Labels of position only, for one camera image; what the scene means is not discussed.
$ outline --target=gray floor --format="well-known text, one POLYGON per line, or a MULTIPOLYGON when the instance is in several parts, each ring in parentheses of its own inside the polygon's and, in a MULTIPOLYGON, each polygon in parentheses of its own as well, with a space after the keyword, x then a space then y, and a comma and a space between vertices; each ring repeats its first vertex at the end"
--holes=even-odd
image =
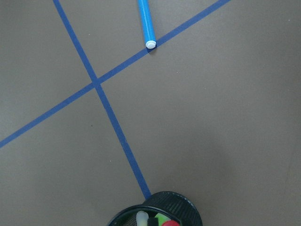
MULTIPOLYGON (((162 37, 214 0, 149 1, 162 37)), ((143 48, 135 0, 62 0, 98 77, 143 48)), ((103 83, 152 193, 205 226, 301 225, 301 2, 231 0, 103 83)), ((0 140, 91 80, 49 0, 0 2, 0 140)), ((0 225, 106 225, 144 200, 95 90, 0 149, 0 225)))

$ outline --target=wire mesh bin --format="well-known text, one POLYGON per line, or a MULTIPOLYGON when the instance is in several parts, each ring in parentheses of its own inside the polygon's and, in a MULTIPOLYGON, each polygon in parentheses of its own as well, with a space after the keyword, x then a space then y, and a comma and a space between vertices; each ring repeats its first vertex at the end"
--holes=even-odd
POLYGON ((143 204, 126 208, 118 213, 107 226, 137 226, 136 214, 145 211, 150 217, 164 214, 181 226, 202 226, 202 219, 191 201, 175 192, 158 192, 143 204))

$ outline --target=black mesh basket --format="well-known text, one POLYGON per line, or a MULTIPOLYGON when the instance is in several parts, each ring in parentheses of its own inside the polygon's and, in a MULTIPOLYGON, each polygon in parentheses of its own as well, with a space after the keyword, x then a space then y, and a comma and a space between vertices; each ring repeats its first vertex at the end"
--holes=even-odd
POLYGON ((137 226, 136 214, 145 211, 150 217, 162 213, 181 226, 202 226, 197 208, 186 197, 175 192, 158 192, 143 204, 126 208, 118 213, 107 226, 137 226))

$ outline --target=green object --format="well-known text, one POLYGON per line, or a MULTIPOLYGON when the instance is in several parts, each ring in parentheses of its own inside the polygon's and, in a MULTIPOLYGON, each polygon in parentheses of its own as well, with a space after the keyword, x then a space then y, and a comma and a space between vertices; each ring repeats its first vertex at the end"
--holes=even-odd
POLYGON ((159 226, 162 226, 166 221, 170 220, 167 216, 163 215, 162 213, 158 213, 155 218, 158 218, 159 226))

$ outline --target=white cap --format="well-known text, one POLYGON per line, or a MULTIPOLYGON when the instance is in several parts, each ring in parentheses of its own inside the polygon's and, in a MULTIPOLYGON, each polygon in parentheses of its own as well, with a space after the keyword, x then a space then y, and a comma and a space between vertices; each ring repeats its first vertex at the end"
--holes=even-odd
POLYGON ((144 211, 139 211, 136 215, 137 226, 147 226, 149 215, 144 211))
POLYGON ((145 46, 146 46, 146 48, 150 48, 150 49, 152 49, 152 48, 155 48, 156 47, 156 42, 155 41, 147 41, 146 43, 145 43, 145 46))

